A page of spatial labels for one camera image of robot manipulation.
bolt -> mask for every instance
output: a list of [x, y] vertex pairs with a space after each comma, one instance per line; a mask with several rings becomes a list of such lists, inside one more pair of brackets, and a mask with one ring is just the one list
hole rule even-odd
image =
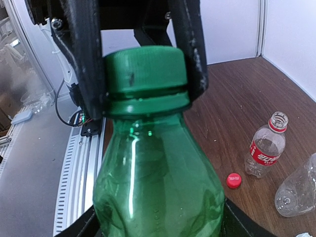
[[171, 11], [167, 12], [166, 15], [164, 16], [164, 18], [166, 20], [170, 20], [171, 19]]
[[51, 23], [51, 27], [57, 31], [60, 30], [64, 25], [63, 20], [57, 19], [57, 18], [53, 18], [50, 23]]

gray floor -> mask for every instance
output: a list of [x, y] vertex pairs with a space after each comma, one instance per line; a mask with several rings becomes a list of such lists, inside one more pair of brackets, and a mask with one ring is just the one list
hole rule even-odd
[[[59, 103], [67, 119], [70, 100]], [[51, 237], [57, 189], [71, 128], [53, 107], [26, 122], [0, 179], [0, 237]]]

bottle mouth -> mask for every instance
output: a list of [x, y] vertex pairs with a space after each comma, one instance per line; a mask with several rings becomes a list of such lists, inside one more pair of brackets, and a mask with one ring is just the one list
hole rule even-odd
[[283, 112], [275, 112], [269, 120], [270, 128], [275, 132], [285, 132], [287, 129], [288, 117]]

green plastic bottle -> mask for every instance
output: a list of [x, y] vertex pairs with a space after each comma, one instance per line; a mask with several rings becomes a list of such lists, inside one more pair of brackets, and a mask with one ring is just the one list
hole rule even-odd
[[184, 122], [182, 51], [128, 49], [105, 64], [114, 134], [93, 195], [103, 235], [218, 237], [224, 192]]

empty bottle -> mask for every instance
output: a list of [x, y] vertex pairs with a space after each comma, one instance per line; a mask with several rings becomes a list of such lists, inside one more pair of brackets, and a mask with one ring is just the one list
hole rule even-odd
[[284, 180], [276, 192], [275, 205], [285, 217], [315, 210], [316, 153]]
[[218, 237], [224, 192], [187, 128], [184, 55], [165, 46], [105, 58], [114, 134], [93, 194], [105, 237]]
[[247, 174], [262, 178], [270, 171], [284, 151], [287, 124], [287, 116], [282, 112], [275, 112], [269, 123], [256, 131], [250, 144], [250, 152], [245, 157]]

